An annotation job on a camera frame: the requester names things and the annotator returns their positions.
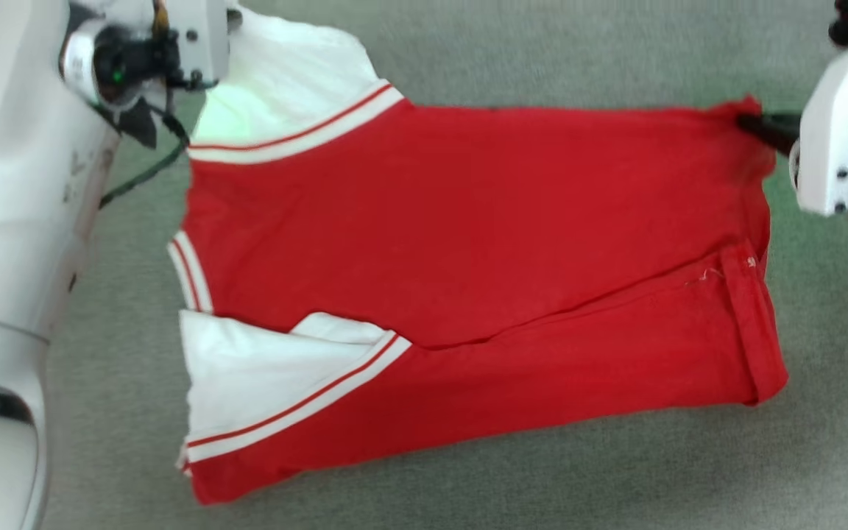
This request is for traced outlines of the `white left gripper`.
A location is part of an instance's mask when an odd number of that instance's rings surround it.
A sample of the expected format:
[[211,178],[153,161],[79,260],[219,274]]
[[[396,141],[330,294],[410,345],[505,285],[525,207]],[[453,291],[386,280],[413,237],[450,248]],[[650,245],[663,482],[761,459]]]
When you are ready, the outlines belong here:
[[225,1],[155,1],[152,60],[169,88],[212,88],[229,63]]

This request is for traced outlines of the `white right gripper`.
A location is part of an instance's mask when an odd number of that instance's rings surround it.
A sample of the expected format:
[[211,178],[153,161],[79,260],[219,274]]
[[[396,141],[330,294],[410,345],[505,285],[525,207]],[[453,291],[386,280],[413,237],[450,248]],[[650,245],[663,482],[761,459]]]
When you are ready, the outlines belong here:
[[832,216],[848,207],[848,50],[827,65],[803,114],[742,113],[737,125],[774,149],[796,148],[795,191],[802,211]]

